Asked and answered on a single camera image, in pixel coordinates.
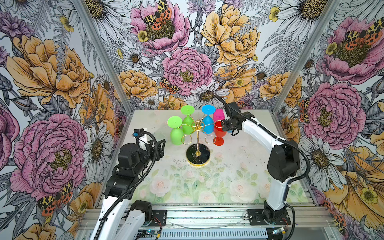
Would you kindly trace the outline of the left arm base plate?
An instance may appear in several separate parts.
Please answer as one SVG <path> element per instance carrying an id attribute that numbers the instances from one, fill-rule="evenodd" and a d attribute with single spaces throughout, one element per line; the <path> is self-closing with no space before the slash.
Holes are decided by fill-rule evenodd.
<path id="1" fill-rule="evenodd" d="M 165 227 L 167 223 L 167 210 L 153 210 L 152 217 L 144 223 L 144 227 Z"/>

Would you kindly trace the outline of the green wine glass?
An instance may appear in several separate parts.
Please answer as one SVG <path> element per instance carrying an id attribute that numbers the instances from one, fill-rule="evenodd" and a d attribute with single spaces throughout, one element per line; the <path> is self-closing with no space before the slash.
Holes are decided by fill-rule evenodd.
<path id="1" fill-rule="evenodd" d="M 190 105 L 186 105 L 181 107 L 181 112 L 186 117 L 183 119 L 182 129 L 185 135 L 190 135 L 193 133 L 193 123 L 194 119 L 192 118 L 192 114 L 195 112 L 195 108 Z"/>
<path id="2" fill-rule="evenodd" d="M 183 129 L 181 128 L 183 124 L 182 118 L 178 116 L 172 116 L 168 119 L 167 124 L 172 129 L 170 134 L 172 144 L 175 146 L 182 145 L 182 138 L 184 136 Z"/>

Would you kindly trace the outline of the red wine glass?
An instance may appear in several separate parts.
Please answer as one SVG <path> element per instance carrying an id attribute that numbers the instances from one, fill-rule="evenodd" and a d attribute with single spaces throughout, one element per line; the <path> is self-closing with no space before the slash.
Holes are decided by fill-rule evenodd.
<path id="1" fill-rule="evenodd" d="M 223 130 L 223 122 L 221 120 L 215 122 L 214 133 L 216 135 L 214 139 L 214 144 L 216 146 L 222 146 L 225 143 L 224 136 L 227 132 Z"/>

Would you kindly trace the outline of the blue wine glass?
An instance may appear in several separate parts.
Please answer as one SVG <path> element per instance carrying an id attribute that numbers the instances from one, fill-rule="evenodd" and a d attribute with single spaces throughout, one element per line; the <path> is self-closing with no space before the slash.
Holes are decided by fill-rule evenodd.
<path id="1" fill-rule="evenodd" d="M 216 111 L 216 108 L 212 105 L 205 105 L 202 107 L 202 112 L 205 115 L 203 117 L 203 131 L 209 135 L 214 131 L 214 120 L 211 117 Z"/>

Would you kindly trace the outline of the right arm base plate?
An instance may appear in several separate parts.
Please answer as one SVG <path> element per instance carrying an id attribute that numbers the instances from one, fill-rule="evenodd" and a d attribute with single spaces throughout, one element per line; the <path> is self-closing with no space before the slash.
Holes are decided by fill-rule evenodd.
<path id="1" fill-rule="evenodd" d="M 291 224 L 288 211 L 284 208 L 279 211 L 248 209 L 247 217 L 251 226 L 286 226 Z"/>

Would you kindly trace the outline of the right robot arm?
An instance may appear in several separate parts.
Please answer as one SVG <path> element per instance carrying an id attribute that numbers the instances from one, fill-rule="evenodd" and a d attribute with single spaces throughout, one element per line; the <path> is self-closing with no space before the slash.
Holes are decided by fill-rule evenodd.
<path id="1" fill-rule="evenodd" d="M 292 179 L 300 168 L 298 146 L 271 132 L 249 112 L 241 113 L 236 103 L 223 102 L 224 130 L 237 135 L 243 131 L 257 140 L 270 154 L 267 171 L 272 177 L 270 192 L 264 203 L 263 219 L 274 224 L 287 212 L 287 197 Z"/>

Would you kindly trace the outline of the pink wine glass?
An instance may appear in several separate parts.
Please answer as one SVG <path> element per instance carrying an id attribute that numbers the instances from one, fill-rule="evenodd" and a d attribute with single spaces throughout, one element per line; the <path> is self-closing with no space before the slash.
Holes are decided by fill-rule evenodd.
<path id="1" fill-rule="evenodd" d="M 216 111 L 213 114 L 214 122 L 224 120 L 225 118 L 226 117 L 223 109 L 216 109 Z"/>

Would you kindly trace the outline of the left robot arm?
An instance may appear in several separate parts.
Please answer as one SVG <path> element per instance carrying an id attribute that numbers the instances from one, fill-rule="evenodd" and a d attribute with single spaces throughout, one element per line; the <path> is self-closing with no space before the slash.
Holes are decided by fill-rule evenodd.
<path id="1" fill-rule="evenodd" d="M 134 191 L 149 175 L 154 163 L 164 156 L 166 141 L 138 139 L 120 148 L 119 163 L 107 181 L 105 197 L 92 240 L 133 240 L 139 229 L 152 220 L 152 204 L 131 203 Z"/>

